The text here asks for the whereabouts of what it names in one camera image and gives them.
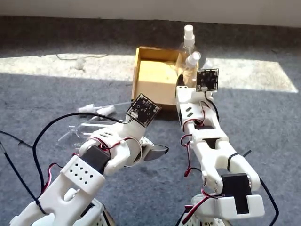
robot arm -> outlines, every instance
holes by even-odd
[[[79,155],[68,161],[39,197],[43,210],[54,214],[53,225],[73,225],[104,185],[104,175],[113,174],[126,165],[156,159],[168,151],[168,148],[157,148],[143,137],[145,128],[159,110],[148,98],[140,95],[127,113],[128,123],[116,123],[92,134],[80,148]],[[65,200],[64,195],[74,186],[79,190],[70,200]],[[10,225],[29,226],[43,216],[32,202],[11,220]]]
[[[214,73],[214,70],[208,71],[207,78],[211,76],[208,74]],[[192,199],[194,207],[203,199],[206,202],[193,210],[194,216],[203,220],[210,218],[211,221],[204,222],[212,223],[213,218],[230,220],[263,216],[262,197],[252,194],[260,188],[260,178],[247,160],[231,146],[221,129],[216,113],[208,102],[213,100],[212,92],[215,90],[208,89],[208,81],[212,81],[212,76],[209,80],[206,80],[206,76],[201,79],[198,76],[196,88],[176,88],[180,124],[190,137],[190,147],[201,165],[202,179],[206,181],[206,186],[215,191],[215,195],[219,195],[219,198],[209,199],[205,195],[195,196]],[[217,169],[226,169],[230,174],[219,175]],[[191,212],[188,215],[183,224],[191,217]]]

spray nozzle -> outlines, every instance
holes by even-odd
[[[201,58],[201,54],[199,52],[193,52],[189,57],[186,59],[186,66],[189,68],[193,68],[197,65],[198,61]]]
[[[193,48],[194,46],[194,34],[192,25],[186,25],[184,27],[184,46],[188,48]]]

black circuit board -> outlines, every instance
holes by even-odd
[[[216,91],[218,69],[204,69],[197,72],[197,92]]]
[[[128,109],[127,115],[146,128],[160,110],[161,107],[141,93]]]

wooden box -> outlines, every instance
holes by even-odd
[[[172,49],[139,47],[136,51],[132,99],[140,93],[162,107],[176,111],[175,88],[177,73],[175,63],[179,51]]]

plastic spray bottle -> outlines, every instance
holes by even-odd
[[[179,48],[179,56],[176,62],[177,75],[183,75],[186,86],[194,87],[198,69],[198,61],[201,54],[196,51],[193,26],[184,27],[184,42]]]

